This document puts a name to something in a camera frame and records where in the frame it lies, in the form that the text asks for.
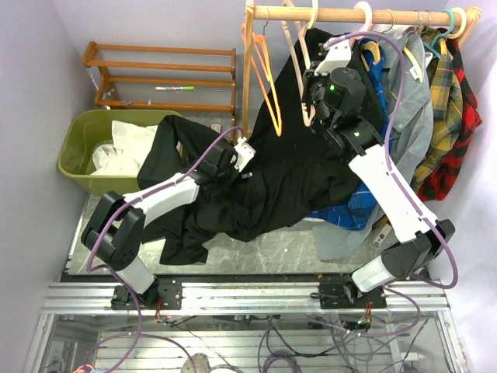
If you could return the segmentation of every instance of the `pink hanger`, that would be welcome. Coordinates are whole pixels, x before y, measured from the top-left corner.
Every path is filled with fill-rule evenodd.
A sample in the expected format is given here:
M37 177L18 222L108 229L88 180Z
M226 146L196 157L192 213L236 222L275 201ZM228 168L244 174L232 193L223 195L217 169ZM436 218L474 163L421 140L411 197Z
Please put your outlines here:
M366 15L366 22L364 25L359 29L359 31L369 31L371 30L371 27L373 25L373 10L371 9L370 5L368 2L358 2L357 4L354 5L354 9L362 9L364 11L364 14ZM350 42L350 49L353 49L354 42L358 39L362 39L363 37L353 37L349 39Z

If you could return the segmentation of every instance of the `black garment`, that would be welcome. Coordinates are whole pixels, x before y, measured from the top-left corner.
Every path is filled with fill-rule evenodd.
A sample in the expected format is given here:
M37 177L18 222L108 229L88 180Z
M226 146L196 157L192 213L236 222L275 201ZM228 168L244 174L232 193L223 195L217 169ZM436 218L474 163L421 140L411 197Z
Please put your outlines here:
M328 38L329 34L320 30L308 31L306 40L311 59L318 58L318 43ZM296 52L301 59L298 44ZM357 67L364 69L360 58ZM249 140L256 151L255 158L243 172L251 176L238 177L229 185L206 185L194 203L178 207L145 229L144 242L166 237L161 264L205 262L207 250L202 244L216 233L225 232L248 242L264 232L300 221L312 210L340 204L356 189L355 174L333 158L323 138L304 126L291 59L275 81L275 87L283 120L282 136L276 136L264 103ZM371 91L377 101L372 86ZM372 123L374 120L382 123L377 120L381 118L379 102L375 106L371 98L365 100L363 115ZM379 114L372 113L371 108L376 107ZM177 141L183 144L193 162L216 137L217 133L201 124L176 116L165 117L138 173L140 187L166 180L184 166L176 151Z

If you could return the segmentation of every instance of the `green laundry basket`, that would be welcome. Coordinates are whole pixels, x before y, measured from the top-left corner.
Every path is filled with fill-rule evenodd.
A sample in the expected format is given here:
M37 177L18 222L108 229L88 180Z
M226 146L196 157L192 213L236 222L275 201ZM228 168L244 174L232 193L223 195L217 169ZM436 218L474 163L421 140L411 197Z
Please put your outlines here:
M90 175L96 170L93 152L102 144L112 143L113 120L147 127L158 124L166 115L179 114L171 110L90 110L81 114L69 127L57 160L59 170L93 194L138 191L136 176Z

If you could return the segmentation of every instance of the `blue plaid shirt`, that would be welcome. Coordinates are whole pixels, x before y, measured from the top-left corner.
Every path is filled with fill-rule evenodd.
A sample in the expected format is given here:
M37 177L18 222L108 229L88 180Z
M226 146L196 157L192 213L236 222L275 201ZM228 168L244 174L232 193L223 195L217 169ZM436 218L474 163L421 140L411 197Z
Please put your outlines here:
M371 39L362 39L359 43L364 44ZM364 59L370 70L367 72L371 83L375 88L378 99L380 100L381 109L385 118L380 135L384 138L388 127L388 109L383 85L381 84L381 76L383 74L384 52L380 48L381 59L377 64L374 64L374 57L370 51L363 51ZM371 216L371 212L376 205L376 199L367 188L364 182L360 182L359 186L351 194L349 201L346 204L338 204L328 206L318 211L312 211L308 214L309 218L318 218L329 221L339 227L352 231L360 231L366 226L367 220Z

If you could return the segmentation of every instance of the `clothes rack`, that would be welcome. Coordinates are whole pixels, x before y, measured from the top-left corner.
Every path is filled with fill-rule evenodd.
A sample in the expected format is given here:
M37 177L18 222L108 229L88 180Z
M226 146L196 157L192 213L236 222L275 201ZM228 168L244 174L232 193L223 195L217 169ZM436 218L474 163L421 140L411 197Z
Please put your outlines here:
M312 17L312 8L288 7L288 6L264 6L255 5L254 0L246 0L245 3L245 55L243 65L243 97L242 97L242 127L248 133L249 125L249 93L250 93L250 60L252 56L252 31L254 19L265 21L309 21ZM481 18L481 9L470 6L466 8L467 24L463 33L457 38L461 45L466 41L469 33L474 29ZM454 13L456 17L456 28L461 26L461 16ZM317 21L341 22L341 23L364 23L365 15L360 9L334 9L319 8ZM450 16L445 12L418 12L399 10L374 10L373 24L413 25L413 26L449 26Z

